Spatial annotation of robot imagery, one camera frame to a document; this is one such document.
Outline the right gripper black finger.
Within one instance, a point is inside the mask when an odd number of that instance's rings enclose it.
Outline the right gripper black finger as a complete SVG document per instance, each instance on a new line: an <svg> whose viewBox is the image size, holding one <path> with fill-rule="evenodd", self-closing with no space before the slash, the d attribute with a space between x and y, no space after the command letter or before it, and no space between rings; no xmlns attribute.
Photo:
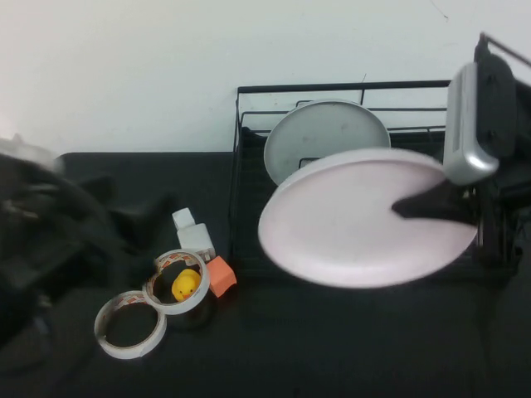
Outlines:
<svg viewBox="0 0 531 398"><path fill-rule="evenodd" d="M452 221L470 226L477 224L474 194L469 188L450 181L395 201L392 210L403 219Z"/></svg>

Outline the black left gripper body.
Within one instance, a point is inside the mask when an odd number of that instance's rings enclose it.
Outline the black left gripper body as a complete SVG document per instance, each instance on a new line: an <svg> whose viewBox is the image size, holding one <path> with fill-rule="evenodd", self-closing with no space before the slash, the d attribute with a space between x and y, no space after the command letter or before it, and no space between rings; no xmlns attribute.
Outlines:
<svg viewBox="0 0 531 398"><path fill-rule="evenodd" d="M125 241L119 235L116 224L105 207L114 190L113 179L109 176L92 177L81 183L68 178L61 179L61 190L71 200L71 204L90 216L98 224L95 244L108 256L109 273L120 274L128 261Z"/></svg>

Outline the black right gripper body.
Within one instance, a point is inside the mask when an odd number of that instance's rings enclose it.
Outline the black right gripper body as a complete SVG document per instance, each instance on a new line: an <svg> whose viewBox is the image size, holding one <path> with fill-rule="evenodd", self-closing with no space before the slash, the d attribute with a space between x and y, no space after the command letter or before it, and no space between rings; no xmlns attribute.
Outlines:
<svg viewBox="0 0 531 398"><path fill-rule="evenodd" d="M508 160L492 176L458 186L457 191L477 225L474 260L482 265L517 265L530 222L530 161Z"/></svg>

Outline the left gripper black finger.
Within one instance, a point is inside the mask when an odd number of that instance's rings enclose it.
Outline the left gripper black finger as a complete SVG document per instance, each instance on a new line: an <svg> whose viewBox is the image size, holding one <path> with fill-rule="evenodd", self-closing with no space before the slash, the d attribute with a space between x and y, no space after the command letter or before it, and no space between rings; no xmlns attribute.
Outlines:
<svg viewBox="0 0 531 398"><path fill-rule="evenodd" d="M137 253L148 249L158 238L166 218L171 215L176 197L165 192L152 201L124 211L124 249Z"/></svg>

